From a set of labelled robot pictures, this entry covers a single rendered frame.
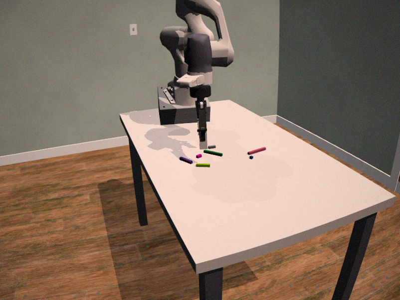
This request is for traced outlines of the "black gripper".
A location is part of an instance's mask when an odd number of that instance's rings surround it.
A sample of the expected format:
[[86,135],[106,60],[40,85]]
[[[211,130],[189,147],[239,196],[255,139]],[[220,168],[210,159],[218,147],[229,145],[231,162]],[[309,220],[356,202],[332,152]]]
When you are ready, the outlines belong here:
[[206,128],[206,100],[205,97],[211,95],[210,85],[207,87],[190,87],[190,96],[197,98],[196,110],[198,118],[198,136],[200,140],[200,150],[207,149],[207,128]]

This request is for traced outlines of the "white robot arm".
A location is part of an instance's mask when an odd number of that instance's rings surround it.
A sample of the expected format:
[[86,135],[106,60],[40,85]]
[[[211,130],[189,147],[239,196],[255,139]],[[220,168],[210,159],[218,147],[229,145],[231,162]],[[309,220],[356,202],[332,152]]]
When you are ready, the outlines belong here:
[[[176,0],[176,14],[187,26],[165,27],[160,40],[175,61],[175,77],[163,92],[171,105],[192,106],[197,98],[190,87],[212,83],[212,66],[227,67],[234,60],[221,5],[216,0]],[[215,21],[218,41],[205,26],[201,15]]]

